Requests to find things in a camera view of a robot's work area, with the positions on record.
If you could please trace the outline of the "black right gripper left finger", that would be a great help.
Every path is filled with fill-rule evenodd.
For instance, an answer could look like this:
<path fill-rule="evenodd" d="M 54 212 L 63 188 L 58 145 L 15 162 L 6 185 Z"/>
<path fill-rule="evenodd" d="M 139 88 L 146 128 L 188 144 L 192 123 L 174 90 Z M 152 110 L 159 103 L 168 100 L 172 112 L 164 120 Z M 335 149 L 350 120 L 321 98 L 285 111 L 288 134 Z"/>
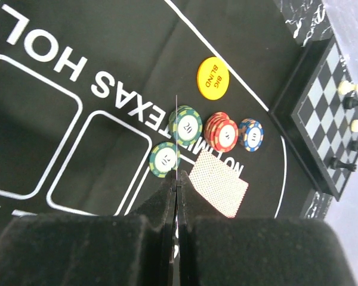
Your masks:
<path fill-rule="evenodd" d="M 39 214 L 0 236 L 0 285 L 171 285 L 175 173 L 126 216 Z"/>

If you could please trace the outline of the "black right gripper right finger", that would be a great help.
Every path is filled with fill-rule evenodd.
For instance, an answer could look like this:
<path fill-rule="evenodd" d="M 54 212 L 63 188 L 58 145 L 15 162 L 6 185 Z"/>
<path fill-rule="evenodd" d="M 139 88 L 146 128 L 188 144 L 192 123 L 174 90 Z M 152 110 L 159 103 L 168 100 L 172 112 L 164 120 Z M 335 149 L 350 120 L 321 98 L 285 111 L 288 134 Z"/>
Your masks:
<path fill-rule="evenodd" d="M 334 230 L 316 219 L 221 215 L 178 176 L 181 285 L 355 285 Z"/>

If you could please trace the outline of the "yellow dealer button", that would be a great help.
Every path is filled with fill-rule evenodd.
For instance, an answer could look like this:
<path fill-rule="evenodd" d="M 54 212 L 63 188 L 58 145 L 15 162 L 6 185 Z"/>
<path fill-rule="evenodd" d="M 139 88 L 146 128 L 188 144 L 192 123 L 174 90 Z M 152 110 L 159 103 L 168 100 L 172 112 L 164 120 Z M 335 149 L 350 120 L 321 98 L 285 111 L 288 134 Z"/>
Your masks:
<path fill-rule="evenodd" d="M 196 75 L 199 92 L 208 100 L 218 100 L 225 95 L 230 83 L 230 73 L 218 57 L 209 57 L 199 66 Z"/>

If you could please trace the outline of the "red backed card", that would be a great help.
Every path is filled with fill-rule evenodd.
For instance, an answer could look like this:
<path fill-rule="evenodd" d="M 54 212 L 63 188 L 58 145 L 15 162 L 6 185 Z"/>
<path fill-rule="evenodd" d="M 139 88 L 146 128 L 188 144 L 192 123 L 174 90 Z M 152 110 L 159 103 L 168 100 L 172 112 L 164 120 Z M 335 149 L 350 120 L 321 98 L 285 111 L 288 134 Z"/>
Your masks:
<path fill-rule="evenodd" d="M 175 146 L 176 146 L 176 161 L 175 161 L 175 191 L 177 192 L 178 188 L 178 158 L 179 158 L 179 148 L 178 148 L 178 130 L 176 129 L 174 134 L 175 137 Z M 179 240 L 178 240 L 178 202 L 177 202 L 178 195 L 175 195 L 175 234 L 174 234 L 174 276 L 177 274 L 175 267 L 178 266 L 180 260 L 180 249 L 179 249 Z"/>
<path fill-rule="evenodd" d="M 195 190 L 228 218 L 237 215 L 249 187 L 231 167 L 207 151 L 200 152 L 189 179 Z"/>

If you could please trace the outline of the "green poker chip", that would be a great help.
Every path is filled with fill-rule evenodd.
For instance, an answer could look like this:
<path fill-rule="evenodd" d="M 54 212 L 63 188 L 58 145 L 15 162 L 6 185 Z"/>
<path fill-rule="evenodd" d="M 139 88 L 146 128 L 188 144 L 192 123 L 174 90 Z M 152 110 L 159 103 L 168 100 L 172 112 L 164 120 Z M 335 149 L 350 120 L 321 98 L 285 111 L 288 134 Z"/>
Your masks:
<path fill-rule="evenodd" d="M 180 151 L 173 142 L 161 142 L 156 145 L 149 157 L 150 171 L 158 178 L 164 178 L 171 170 L 180 165 Z"/>
<path fill-rule="evenodd" d="M 178 145 L 189 146 L 201 136 L 203 123 L 200 114 L 188 105 L 181 105 L 169 116 L 169 132 Z"/>

